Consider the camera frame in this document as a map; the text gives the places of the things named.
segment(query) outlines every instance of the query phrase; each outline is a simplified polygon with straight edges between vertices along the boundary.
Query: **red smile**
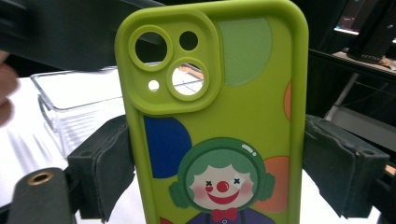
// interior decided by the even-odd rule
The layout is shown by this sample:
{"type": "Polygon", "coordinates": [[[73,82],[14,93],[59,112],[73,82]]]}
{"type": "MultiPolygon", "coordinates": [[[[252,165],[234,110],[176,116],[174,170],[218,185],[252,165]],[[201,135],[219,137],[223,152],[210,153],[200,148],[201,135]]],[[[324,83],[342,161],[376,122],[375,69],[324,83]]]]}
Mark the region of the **red smile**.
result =
{"type": "Polygon", "coordinates": [[[209,198],[214,202],[214,203],[218,203],[218,204],[227,204],[227,203],[231,203],[233,202],[233,200],[236,199],[236,197],[238,197],[239,191],[237,191],[235,194],[225,197],[225,198],[219,198],[216,196],[213,196],[209,193],[207,193],[207,196],[209,196],[209,198]]]}

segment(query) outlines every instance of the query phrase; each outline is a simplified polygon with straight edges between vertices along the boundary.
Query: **red bow tie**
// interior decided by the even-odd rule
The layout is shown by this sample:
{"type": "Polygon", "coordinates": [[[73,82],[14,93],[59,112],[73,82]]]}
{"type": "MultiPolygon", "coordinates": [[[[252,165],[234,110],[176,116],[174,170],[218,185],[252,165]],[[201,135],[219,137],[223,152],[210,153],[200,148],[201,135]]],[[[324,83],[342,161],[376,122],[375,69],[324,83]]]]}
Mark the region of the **red bow tie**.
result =
{"type": "Polygon", "coordinates": [[[229,208],[227,210],[215,209],[212,211],[212,218],[215,222],[220,222],[224,218],[235,221],[238,217],[238,210],[236,208],[229,208]]]}

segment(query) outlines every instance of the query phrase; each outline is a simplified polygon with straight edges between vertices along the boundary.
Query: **green phone case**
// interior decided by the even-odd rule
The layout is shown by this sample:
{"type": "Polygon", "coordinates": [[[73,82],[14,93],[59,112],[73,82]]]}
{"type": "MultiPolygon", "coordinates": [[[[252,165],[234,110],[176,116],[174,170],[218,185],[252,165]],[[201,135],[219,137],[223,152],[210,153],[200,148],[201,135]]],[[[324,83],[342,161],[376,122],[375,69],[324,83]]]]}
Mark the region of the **green phone case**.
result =
{"type": "Polygon", "coordinates": [[[156,7],[122,23],[116,59],[147,223],[299,223],[307,39],[286,0],[156,7]],[[158,62],[138,45],[147,36],[165,51],[158,62]]]}

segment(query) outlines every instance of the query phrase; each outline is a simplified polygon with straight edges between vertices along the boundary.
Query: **green headphones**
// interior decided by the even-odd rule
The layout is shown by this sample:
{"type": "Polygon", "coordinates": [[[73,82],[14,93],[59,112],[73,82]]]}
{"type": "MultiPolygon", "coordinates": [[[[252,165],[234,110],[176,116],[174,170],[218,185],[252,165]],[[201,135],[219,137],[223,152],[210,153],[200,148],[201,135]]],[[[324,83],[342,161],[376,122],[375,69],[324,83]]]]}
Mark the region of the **green headphones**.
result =
{"type": "Polygon", "coordinates": [[[169,193],[177,207],[193,206],[203,212],[210,212],[193,201],[190,189],[194,175],[202,173],[209,165],[224,168],[232,165],[241,173],[250,173],[254,182],[252,199],[239,207],[245,209],[257,200],[264,201],[271,197],[274,191],[275,178],[266,172],[260,154],[249,144],[233,138],[213,138],[194,146],[181,161],[177,182],[169,187],[169,193]]]}

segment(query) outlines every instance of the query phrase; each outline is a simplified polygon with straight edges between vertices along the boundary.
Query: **clown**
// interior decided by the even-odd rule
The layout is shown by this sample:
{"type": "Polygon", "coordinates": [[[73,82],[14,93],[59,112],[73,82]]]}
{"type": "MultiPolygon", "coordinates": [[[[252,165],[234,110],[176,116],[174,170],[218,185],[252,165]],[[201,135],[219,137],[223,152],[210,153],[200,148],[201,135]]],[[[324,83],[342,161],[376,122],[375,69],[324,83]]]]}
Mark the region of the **clown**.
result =
{"type": "Polygon", "coordinates": [[[275,223],[249,208],[271,197],[275,178],[242,141],[215,138],[198,144],[183,158],[177,177],[169,188],[174,204],[201,212],[188,223],[275,223]]]}

